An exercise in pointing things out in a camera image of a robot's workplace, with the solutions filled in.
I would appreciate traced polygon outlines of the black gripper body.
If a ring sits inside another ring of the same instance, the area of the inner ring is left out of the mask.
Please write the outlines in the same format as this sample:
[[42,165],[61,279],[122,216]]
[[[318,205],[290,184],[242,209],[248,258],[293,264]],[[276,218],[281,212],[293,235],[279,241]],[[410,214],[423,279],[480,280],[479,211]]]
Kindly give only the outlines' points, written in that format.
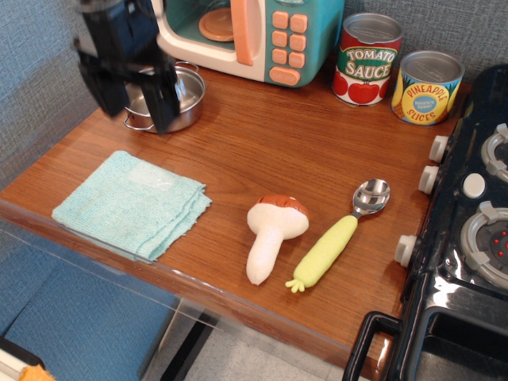
[[164,82],[175,80],[175,68],[156,38],[163,11],[151,1],[73,1],[88,30],[77,37],[79,71],[86,82],[128,81],[138,67],[152,67]]

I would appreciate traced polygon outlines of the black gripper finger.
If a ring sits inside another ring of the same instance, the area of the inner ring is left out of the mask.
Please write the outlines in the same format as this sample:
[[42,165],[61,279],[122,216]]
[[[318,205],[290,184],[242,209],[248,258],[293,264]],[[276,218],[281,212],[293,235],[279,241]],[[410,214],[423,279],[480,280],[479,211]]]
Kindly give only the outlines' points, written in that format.
[[175,66],[171,60],[163,60],[137,73],[137,79],[156,131],[163,135],[180,114]]
[[79,71],[87,89],[106,114],[115,117],[126,107],[129,100],[125,89],[129,71],[126,64],[81,60]]

